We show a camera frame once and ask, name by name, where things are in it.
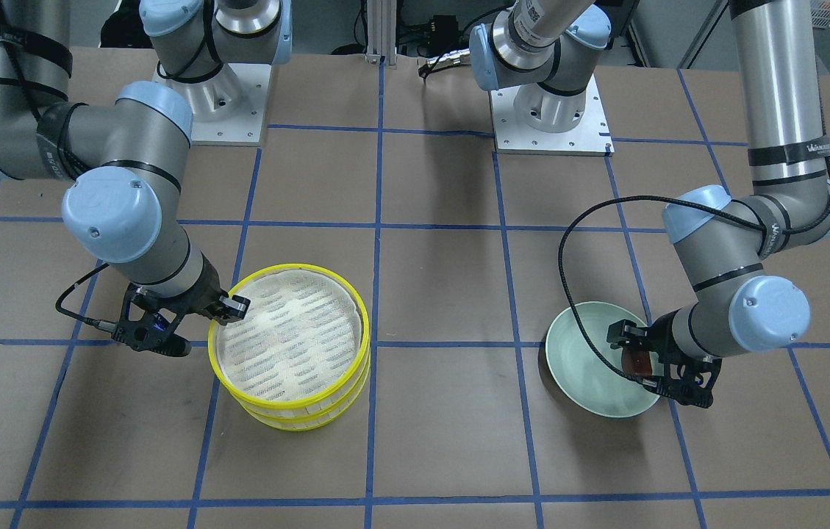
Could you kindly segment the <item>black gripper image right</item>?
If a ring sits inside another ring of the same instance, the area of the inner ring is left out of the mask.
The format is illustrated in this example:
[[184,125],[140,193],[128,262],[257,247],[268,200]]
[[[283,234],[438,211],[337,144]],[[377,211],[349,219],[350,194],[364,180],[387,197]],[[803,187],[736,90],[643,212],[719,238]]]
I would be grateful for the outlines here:
[[650,327],[631,320],[619,320],[607,329],[607,344],[612,349],[652,351],[663,366],[662,375],[650,375],[643,382],[647,392],[676,401],[683,406],[707,409],[713,404],[712,388],[720,375],[720,359],[704,361],[687,355],[676,342],[670,312]]

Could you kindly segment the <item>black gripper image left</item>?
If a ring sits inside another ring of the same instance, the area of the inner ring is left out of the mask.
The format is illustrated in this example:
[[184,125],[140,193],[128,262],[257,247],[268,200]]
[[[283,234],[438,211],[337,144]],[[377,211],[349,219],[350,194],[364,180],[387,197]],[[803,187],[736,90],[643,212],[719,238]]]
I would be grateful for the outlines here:
[[[219,325],[243,321],[250,299],[239,295],[220,295],[210,304],[210,319]],[[126,288],[118,322],[113,325],[113,341],[135,351],[151,351],[165,357],[182,358],[192,351],[189,339],[176,334],[190,313],[192,294],[164,298],[140,285]]]

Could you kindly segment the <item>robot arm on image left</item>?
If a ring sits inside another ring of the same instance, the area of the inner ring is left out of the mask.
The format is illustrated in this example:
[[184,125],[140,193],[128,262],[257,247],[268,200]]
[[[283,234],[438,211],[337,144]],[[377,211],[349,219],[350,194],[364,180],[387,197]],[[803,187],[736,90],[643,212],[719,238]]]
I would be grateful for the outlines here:
[[217,107],[236,107],[231,65],[287,62],[293,8],[288,1],[140,2],[160,81],[127,84],[111,107],[69,99],[69,16],[66,1],[0,1],[0,179],[68,184],[65,227],[129,282],[113,321],[69,311],[64,295],[56,311],[133,350],[184,357],[190,343],[176,331],[185,316],[236,323],[249,301],[223,290],[177,222],[198,114],[179,87],[217,82]]

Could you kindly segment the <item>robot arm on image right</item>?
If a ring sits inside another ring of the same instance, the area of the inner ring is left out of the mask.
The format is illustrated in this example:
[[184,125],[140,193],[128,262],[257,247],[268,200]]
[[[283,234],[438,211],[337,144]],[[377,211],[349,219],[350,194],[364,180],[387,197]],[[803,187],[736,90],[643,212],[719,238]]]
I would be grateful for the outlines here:
[[[599,374],[683,406],[712,405],[723,360],[785,348],[811,309],[791,281],[765,274],[768,256],[830,237],[830,142],[812,56],[808,1],[731,1],[753,194],[707,185],[667,198],[662,218],[696,295],[693,305],[640,327],[605,325],[614,365],[570,305]],[[610,38],[592,1],[516,1],[471,30],[474,78],[492,97],[516,88],[519,125],[562,135],[587,116],[588,84]]]

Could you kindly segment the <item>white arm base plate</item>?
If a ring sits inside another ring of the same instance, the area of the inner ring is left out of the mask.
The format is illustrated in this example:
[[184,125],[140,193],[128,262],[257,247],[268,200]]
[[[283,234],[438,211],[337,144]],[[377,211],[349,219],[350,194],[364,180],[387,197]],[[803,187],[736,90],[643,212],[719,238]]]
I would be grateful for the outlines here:
[[182,95],[193,111],[196,146],[260,146],[273,67],[231,63],[212,79],[184,84],[154,73],[152,80]]
[[590,77],[583,93],[562,96],[539,84],[489,94],[496,150],[500,154],[614,154],[598,84]]

